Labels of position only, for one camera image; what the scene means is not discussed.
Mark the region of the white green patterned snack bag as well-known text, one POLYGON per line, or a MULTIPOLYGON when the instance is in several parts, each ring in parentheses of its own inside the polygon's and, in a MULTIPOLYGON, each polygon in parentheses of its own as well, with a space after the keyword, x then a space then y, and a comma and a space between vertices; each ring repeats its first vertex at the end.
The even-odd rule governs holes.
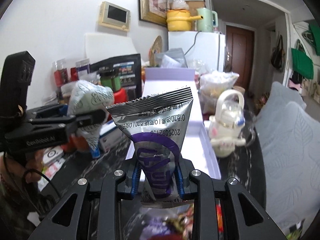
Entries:
POLYGON ((67 115, 88 114, 96 110, 104 111, 102 121, 78 128, 72 139, 80 152, 89 152, 93 159, 100 157, 99 138, 102 125, 109 113, 106 107, 114 103, 113 90, 110 87, 95 85, 85 80, 75 83, 69 100, 67 115))

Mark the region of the silver purple snack packet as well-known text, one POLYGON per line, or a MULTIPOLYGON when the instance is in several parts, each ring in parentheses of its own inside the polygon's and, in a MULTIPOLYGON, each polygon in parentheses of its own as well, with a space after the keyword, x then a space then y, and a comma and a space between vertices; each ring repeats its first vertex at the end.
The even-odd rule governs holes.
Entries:
POLYGON ((175 169, 187 125, 165 118, 169 133, 156 133, 158 120, 147 120, 141 115, 157 115, 161 109, 173 110, 176 106, 189 118, 193 96, 189 87, 172 92, 146 96, 126 103, 111 105, 107 111, 116 126, 133 142, 135 156, 145 174, 142 203, 149 207, 175 207, 180 198, 175 179, 175 169))

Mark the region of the white blue small box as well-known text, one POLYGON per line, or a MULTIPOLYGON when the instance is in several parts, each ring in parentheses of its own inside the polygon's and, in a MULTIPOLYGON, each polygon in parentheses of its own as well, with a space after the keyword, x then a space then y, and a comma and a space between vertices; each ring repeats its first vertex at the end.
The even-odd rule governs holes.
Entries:
POLYGON ((111 148, 118 145, 125 138, 124 133, 110 120, 103 124, 100 131, 99 148, 107 153, 111 148))

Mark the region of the lavender gift box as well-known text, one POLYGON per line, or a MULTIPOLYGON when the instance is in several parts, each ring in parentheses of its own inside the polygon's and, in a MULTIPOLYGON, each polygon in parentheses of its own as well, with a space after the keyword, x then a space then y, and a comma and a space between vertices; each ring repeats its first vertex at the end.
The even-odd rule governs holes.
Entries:
POLYGON ((147 120, 158 120, 158 125, 155 130, 156 133, 161 131, 165 131, 165 133, 170 132, 167 128, 168 123, 163 121, 163 118, 160 117, 161 115, 173 120, 179 125, 187 125, 181 149, 181 157, 191 160, 197 170, 208 174, 214 179, 221 179, 217 159, 203 124, 194 77, 195 70, 188 68, 146 68, 143 90, 144 97, 189 87, 193 96, 193 104, 189 118, 187 118, 185 114, 182 114, 182 110, 177 106, 173 110, 168 110, 167 108, 161 109, 157 115, 150 116, 143 114, 141 117, 147 120))

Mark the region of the red canister green lid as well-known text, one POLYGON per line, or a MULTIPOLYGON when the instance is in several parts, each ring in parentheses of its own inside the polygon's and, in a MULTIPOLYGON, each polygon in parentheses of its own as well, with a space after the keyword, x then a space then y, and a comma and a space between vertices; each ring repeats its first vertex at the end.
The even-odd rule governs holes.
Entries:
POLYGON ((100 83, 103 87, 109 87, 114 94, 114 103, 127 102, 127 93, 121 87, 119 70, 112 69, 105 72, 100 72, 100 83))

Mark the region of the spice jar red contents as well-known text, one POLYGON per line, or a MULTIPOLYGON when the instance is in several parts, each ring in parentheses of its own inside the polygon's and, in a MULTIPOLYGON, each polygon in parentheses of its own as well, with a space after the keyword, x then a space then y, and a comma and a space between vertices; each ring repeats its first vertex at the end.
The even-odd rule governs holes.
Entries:
POLYGON ((60 59, 53 62, 54 80, 58 88, 68 83, 68 72, 65 67, 65 59, 60 59))

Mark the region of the green brown snack packet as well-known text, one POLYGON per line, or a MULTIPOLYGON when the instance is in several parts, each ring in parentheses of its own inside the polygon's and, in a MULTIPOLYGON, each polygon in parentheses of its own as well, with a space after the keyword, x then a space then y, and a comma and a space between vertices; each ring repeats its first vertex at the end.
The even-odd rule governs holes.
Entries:
POLYGON ((193 234, 194 204, 189 204, 187 209, 174 216, 162 219, 162 224, 167 228, 161 239, 191 239, 193 234))

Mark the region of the cream white kettle bottle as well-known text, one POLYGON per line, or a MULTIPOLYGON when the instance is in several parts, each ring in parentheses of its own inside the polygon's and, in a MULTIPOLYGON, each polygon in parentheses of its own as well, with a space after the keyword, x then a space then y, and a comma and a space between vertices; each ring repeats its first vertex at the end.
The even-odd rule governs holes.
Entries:
POLYGON ((246 139, 241 132, 245 126, 244 97, 234 89, 225 90, 218 98, 215 114, 209 117, 208 136, 216 157, 228 157, 246 139))

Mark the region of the red snack packet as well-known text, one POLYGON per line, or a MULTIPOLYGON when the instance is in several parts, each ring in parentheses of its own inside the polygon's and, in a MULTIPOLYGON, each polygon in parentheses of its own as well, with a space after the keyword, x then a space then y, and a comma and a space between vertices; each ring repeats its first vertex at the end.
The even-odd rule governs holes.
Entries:
POLYGON ((221 203, 219 198, 216 198, 215 201, 216 201, 218 236, 219 236, 219 239, 223 239, 223 221, 222 221, 221 203))

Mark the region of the black printed package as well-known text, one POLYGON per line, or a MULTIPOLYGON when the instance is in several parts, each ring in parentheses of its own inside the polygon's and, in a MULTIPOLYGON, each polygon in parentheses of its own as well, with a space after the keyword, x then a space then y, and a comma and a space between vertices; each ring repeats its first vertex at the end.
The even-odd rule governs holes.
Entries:
POLYGON ((111 57, 90 65, 91 72, 119 70, 121 87, 125 89, 128 100, 142 96, 142 64, 140 54, 111 57))

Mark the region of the white chair back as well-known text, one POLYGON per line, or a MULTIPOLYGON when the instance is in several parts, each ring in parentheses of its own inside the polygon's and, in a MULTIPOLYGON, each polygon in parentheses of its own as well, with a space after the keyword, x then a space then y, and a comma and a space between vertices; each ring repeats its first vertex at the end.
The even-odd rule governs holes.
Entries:
POLYGON ((137 53, 130 37, 103 33, 85 34, 85 56, 90 59, 90 63, 137 53))

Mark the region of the clear plastic bag of food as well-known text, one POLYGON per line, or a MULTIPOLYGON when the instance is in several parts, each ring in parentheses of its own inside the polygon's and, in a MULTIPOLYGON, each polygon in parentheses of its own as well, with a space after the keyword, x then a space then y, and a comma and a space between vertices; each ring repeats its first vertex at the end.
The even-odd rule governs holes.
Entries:
POLYGON ((199 101, 202 114, 215 114, 219 96, 225 90, 232 89, 238 78, 238 73, 225 73, 217 70, 201 75, 199 101))

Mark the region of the woven straw fan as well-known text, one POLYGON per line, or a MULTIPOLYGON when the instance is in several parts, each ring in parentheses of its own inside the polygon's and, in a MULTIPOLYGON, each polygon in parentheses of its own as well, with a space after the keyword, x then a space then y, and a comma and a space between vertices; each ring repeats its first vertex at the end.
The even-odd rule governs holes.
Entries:
POLYGON ((160 35, 154 40, 150 50, 149 50, 149 63, 150 66, 155 66, 155 54, 161 53, 163 48, 163 40, 160 35))

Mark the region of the grey mailer bag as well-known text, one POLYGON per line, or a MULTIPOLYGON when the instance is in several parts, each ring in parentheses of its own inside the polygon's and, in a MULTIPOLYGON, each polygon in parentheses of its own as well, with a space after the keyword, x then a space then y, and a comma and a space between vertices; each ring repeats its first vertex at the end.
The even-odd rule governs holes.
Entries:
POLYGON ((169 49, 164 53, 157 53, 154 55, 155 64, 160 68, 187 68, 182 48, 169 49))

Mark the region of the grey leaf pattern cushion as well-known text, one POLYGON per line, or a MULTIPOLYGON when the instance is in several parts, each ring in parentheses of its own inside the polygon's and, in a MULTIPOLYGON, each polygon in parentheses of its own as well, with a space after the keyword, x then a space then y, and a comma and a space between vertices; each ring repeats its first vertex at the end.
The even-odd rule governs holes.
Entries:
POLYGON ((319 211, 319 121, 305 111, 300 94, 272 83, 255 128, 263 154, 266 212, 286 235, 306 232, 319 211))

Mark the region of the white refrigerator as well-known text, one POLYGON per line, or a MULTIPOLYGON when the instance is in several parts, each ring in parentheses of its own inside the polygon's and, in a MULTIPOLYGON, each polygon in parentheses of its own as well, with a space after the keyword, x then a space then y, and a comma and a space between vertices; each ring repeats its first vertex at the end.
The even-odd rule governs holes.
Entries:
POLYGON ((207 73, 214 70, 222 72, 224 69, 226 37, 221 33, 170 31, 168 45, 170 49, 183 50, 190 68, 200 63, 205 66, 207 73))

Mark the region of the yellow pot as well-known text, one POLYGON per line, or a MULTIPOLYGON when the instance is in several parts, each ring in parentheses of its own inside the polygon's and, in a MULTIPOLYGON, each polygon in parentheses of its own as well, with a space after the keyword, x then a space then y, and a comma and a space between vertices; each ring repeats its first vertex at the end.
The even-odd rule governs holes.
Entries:
POLYGON ((168 31, 191 31, 192 22, 202 20, 203 16, 191 16, 189 10, 168 10, 167 28, 168 31))

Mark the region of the brown wooden door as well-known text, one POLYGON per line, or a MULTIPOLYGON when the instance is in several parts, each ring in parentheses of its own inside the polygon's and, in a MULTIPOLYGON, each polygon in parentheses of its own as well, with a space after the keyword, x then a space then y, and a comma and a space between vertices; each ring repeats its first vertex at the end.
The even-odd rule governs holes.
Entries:
POLYGON ((252 75, 254 56, 254 31, 226 26, 226 67, 239 74, 235 83, 248 90, 252 75))

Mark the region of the gold framed picture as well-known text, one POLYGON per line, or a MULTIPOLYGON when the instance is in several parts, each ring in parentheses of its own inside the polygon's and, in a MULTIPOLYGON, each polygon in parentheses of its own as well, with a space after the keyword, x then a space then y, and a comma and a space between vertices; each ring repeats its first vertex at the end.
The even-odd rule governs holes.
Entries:
POLYGON ((167 26, 169 0, 139 0, 139 20, 167 26))

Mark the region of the black hanging handbag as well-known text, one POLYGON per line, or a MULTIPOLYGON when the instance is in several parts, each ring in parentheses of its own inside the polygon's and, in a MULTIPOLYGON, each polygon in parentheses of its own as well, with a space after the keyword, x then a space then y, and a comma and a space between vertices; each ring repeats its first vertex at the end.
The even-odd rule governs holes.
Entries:
POLYGON ((272 51, 270 63, 277 71, 282 72, 284 70, 285 50, 281 35, 279 35, 277 46, 272 51))

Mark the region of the light green electric kettle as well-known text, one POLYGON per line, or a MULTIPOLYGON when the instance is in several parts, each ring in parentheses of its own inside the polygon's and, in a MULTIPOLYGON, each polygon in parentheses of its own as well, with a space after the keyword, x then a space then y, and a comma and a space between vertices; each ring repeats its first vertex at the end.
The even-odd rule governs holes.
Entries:
POLYGON ((197 20, 197 30, 213 33, 214 29, 219 26, 217 12, 207 8, 197 8, 196 10, 197 14, 202 17, 197 20))

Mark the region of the green tote bag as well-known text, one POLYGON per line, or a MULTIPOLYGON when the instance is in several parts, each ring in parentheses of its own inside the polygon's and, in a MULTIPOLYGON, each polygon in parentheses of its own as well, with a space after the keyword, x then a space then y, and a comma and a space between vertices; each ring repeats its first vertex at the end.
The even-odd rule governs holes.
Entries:
POLYGON ((312 59, 310 59, 306 53, 294 48, 291 49, 291 54, 293 70, 302 77, 312 80, 314 76, 312 59))

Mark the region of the beige wall intercom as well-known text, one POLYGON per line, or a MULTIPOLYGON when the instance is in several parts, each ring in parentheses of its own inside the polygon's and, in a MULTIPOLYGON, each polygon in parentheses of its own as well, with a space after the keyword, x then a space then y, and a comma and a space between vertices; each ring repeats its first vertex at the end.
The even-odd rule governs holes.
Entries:
POLYGON ((131 11, 109 2, 102 2, 99 9, 98 24, 103 27, 130 30, 131 11))

